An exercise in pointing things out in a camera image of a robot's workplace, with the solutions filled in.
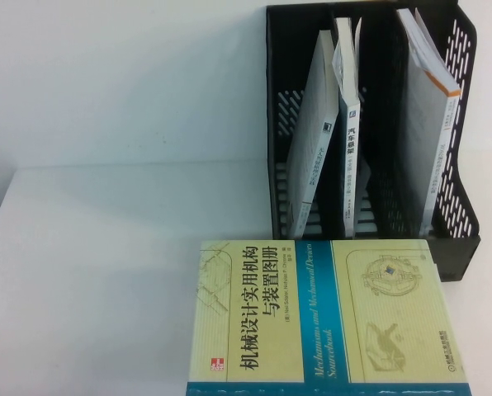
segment book cover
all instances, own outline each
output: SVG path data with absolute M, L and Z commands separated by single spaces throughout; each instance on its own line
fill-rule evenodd
M 471 395 L 425 241 L 201 249 L 187 395 Z
M 302 238 L 338 117 L 330 31 L 320 31 L 287 160 L 288 238 Z
M 409 41 L 400 135 L 399 179 L 404 205 L 413 218 L 416 236 L 432 229 L 442 171 L 456 123 L 461 88 L 447 70 L 421 16 L 398 11 Z

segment red logo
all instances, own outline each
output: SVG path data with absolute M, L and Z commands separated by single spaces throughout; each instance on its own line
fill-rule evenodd
M 224 369 L 224 358 L 213 357 L 211 358 L 211 370 L 222 371 Z

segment printed title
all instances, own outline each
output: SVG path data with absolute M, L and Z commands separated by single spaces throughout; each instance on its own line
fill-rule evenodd
M 242 355 L 240 367 L 245 370 L 255 370 L 259 367 L 258 344 L 258 312 L 264 315 L 276 316 L 280 308 L 279 301 L 279 259 L 276 247 L 263 247 L 261 261 L 258 256 L 259 248 L 247 246 L 243 250 L 241 294 L 243 305 L 240 326 L 240 341 Z M 259 300 L 259 287 L 262 287 Z

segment desk organizer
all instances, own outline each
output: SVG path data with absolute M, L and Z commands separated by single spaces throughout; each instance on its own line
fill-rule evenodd
M 315 42 L 333 18 L 351 17 L 360 34 L 359 89 L 362 100 L 361 154 L 371 168 L 357 238 L 416 238 L 409 208 L 395 182 L 395 142 L 407 62 L 407 39 L 395 9 L 417 7 L 448 69 L 462 88 L 452 141 L 428 236 L 443 281 L 460 280 L 479 243 L 479 223 L 457 167 L 461 132 L 475 58 L 475 27 L 454 0 L 336 2 L 267 8 L 268 173 L 273 237 L 286 237 L 286 157 L 300 109 Z M 329 183 L 334 167 L 325 161 L 304 238 L 341 239 L 342 215 Z

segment tabletop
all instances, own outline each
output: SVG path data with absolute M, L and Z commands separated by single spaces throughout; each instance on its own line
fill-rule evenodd
M 492 153 L 460 156 L 482 242 L 443 289 L 492 396 Z M 264 161 L 20 170 L 0 210 L 0 395 L 185 394 L 198 250 L 270 238 Z

